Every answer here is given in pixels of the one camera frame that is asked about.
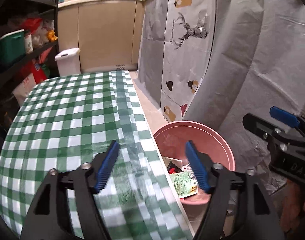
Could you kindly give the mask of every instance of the pink bucket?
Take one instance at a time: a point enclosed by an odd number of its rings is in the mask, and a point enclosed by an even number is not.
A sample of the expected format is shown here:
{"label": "pink bucket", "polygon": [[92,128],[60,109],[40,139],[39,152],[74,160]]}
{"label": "pink bucket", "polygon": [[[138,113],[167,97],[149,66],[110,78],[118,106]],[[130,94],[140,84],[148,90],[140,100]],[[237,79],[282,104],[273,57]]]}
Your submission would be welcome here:
{"label": "pink bucket", "polygon": [[[229,145],[217,132],[203,124],[191,121],[171,122],[155,132],[154,138],[164,157],[186,160],[185,143],[192,140],[197,150],[207,153],[213,162],[235,171],[235,159]],[[181,199],[181,202],[187,205],[203,205],[209,199],[210,195],[198,193]]]}

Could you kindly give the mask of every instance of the green snack package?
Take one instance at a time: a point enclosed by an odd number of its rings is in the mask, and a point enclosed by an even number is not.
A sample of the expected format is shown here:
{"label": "green snack package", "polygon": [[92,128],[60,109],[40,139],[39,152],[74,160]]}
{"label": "green snack package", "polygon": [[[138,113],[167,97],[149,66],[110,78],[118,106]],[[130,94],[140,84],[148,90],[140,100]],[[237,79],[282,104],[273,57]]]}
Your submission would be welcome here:
{"label": "green snack package", "polygon": [[179,172],[169,174],[174,188],[179,196],[179,198],[188,197],[198,192],[198,182],[196,180],[195,174],[191,172]]}

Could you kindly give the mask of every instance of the white container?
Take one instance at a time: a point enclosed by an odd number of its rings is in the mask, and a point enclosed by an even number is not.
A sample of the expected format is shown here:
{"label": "white container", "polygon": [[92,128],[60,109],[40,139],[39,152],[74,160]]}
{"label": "white container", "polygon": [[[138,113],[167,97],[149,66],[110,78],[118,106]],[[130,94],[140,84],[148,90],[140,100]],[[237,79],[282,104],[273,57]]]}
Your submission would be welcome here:
{"label": "white container", "polygon": [[66,49],[54,58],[61,77],[80,74],[79,52],[79,48]]}
{"label": "white container", "polygon": [[32,40],[31,40],[31,34],[30,33],[25,34],[25,51],[26,51],[26,54],[29,54],[29,53],[33,52]]}

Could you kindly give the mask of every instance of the white plastic bin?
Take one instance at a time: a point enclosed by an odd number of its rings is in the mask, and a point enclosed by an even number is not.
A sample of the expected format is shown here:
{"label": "white plastic bin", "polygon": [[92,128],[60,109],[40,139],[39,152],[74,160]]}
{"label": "white plastic bin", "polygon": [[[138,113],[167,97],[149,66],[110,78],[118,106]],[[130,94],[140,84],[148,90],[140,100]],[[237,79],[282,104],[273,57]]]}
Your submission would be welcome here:
{"label": "white plastic bin", "polygon": [[66,49],[54,58],[61,77],[80,74],[79,52],[79,48]]}

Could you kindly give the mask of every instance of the red bag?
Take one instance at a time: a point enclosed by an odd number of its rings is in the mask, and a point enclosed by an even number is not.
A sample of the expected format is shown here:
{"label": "red bag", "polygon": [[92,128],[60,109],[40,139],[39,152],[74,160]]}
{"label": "red bag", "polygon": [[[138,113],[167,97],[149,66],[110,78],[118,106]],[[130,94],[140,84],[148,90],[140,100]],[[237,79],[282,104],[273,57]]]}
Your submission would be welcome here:
{"label": "red bag", "polygon": [[17,73],[17,77],[19,80],[25,79],[28,77],[28,75],[31,73],[31,66],[29,63],[27,63],[25,66],[23,66],[19,72]]}
{"label": "red bag", "polygon": [[27,20],[20,25],[20,29],[29,30],[33,34],[41,23],[41,18],[27,18]]}
{"label": "red bag", "polygon": [[47,79],[44,71],[40,67],[40,65],[35,61],[32,60],[30,62],[31,72],[33,74],[33,77],[35,79],[36,84],[39,84]]}
{"label": "red bag", "polygon": [[52,48],[46,49],[43,53],[41,53],[41,54],[39,55],[39,59],[38,59],[38,63],[39,63],[39,64],[42,65],[42,64],[45,62],[45,60],[46,60],[48,54],[50,53],[51,49],[52,49]]}

